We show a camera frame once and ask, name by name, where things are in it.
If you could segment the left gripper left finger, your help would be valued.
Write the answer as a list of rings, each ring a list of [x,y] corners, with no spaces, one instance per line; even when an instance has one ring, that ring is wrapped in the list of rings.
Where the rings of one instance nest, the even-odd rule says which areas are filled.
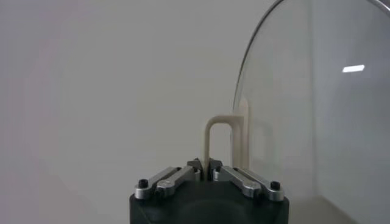
[[[184,182],[200,181],[203,177],[202,163],[195,158],[184,167],[167,167],[149,179],[140,179],[135,186],[134,197],[139,200],[148,200],[155,194],[170,197]]]

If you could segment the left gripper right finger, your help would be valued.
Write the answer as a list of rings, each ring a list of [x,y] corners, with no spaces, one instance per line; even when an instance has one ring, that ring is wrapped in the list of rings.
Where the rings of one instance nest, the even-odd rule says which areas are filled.
[[[269,181],[248,169],[224,166],[220,160],[210,159],[208,176],[211,181],[227,181],[234,184],[249,198],[264,197],[270,201],[283,201],[285,193],[278,181]]]

